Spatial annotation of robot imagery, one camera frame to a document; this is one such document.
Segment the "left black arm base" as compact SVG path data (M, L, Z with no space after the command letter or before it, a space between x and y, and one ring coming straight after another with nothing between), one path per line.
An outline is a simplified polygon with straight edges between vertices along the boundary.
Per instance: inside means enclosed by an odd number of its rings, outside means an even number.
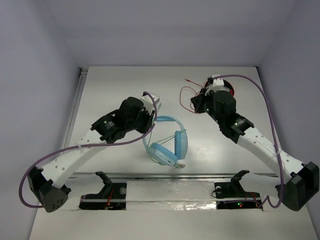
M81 210L126 210L126 182L112 182L102 171L95 173L102 180L103 187L98 193L82 195L79 208Z

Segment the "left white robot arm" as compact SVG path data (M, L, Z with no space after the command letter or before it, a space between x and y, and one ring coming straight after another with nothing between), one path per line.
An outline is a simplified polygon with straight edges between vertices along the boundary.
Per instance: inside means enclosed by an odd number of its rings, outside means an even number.
M47 213L61 208L67 200L93 195L109 200L114 192L111 179L102 171L89 176L71 176L93 156L107 147L137 142L154 128L160 98L144 92L140 98L128 97L120 107L96 120L80 140L71 147L50 153L52 161L24 174L29 188Z

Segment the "light blue headphones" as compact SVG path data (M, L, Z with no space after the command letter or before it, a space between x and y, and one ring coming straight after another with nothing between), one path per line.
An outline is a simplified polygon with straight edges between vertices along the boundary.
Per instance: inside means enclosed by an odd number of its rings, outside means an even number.
M158 116L156 122L176 123L179 129L173 134L155 142L151 142L152 133L149 134L148 139L144 137L142 143L148 157L160 166L183 169L186 165L181 163L181 161L186 158L189 147L186 128L177 118L169 115Z

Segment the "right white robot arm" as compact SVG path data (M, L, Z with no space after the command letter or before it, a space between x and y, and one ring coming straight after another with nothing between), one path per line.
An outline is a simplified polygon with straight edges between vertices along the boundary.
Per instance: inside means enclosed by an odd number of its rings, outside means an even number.
M244 116L236 112L236 99L224 90L200 94L190 99L198 114L207 113L220 132L235 144L248 150L274 173L275 177L241 170L230 180L231 192L238 197L256 192L278 198L288 209L298 212L320 189L320 168L304 163L268 140Z

